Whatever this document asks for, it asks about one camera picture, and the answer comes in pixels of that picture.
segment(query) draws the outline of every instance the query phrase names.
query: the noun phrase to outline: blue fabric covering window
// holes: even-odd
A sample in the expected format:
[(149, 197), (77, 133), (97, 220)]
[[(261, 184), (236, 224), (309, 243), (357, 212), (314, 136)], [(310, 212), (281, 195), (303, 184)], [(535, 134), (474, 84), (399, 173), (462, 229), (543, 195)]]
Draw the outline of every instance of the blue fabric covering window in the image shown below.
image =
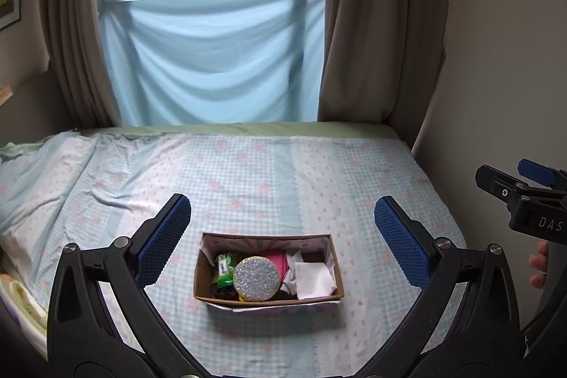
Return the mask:
[(325, 0), (101, 1), (125, 126), (316, 120)]

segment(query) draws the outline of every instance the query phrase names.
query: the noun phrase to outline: blue gripper pad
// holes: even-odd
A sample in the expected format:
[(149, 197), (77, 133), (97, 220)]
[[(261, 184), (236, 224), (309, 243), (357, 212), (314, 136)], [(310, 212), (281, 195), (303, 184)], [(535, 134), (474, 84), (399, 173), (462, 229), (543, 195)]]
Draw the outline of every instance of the blue gripper pad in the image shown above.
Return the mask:
[(552, 169), (527, 159), (522, 159), (518, 163), (518, 173), (542, 186), (551, 187), (555, 184), (555, 174)]
[(134, 276), (140, 287), (155, 284), (191, 221), (191, 203), (181, 196), (138, 252)]
[(414, 287), (424, 289), (430, 281), (430, 255), (417, 242), (414, 233), (402, 221), (399, 212), (382, 197), (374, 207), (374, 222), (392, 251), (396, 261), (404, 271), (408, 282)]

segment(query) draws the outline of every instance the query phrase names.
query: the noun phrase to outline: headboard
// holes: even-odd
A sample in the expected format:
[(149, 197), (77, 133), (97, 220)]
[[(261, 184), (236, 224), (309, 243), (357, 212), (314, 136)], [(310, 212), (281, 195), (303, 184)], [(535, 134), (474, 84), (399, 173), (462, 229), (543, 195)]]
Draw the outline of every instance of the headboard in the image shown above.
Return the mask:
[(0, 106), (0, 147), (33, 143), (74, 128), (52, 70), (36, 74)]

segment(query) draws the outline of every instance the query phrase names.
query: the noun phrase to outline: pink object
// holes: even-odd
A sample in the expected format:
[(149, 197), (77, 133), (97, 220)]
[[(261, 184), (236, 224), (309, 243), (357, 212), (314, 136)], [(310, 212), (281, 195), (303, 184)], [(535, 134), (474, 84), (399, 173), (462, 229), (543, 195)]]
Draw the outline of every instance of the pink object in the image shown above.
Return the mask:
[(262, 255), (264, 258), (269, 259), (272, 263), (277, 266), (278, 272), (280, 273), (280, 279), (283, 280), (289, 269), (287, 265), (287, 258), (285, 256), (284, 250), (270, 250), (264, 252)]

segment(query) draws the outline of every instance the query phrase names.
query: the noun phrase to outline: green package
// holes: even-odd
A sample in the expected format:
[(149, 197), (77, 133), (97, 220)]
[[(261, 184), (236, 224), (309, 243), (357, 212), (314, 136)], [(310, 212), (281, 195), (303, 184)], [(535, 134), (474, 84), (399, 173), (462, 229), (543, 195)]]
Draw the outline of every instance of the green package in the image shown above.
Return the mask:
[(234, 267), (236, 266), (236, 259), (233, 253), (220, 253), (215, 258), (215, 263), (218, 268), (218, 281), (217, 287), (230, 287), (233, 285), (232, 275)]

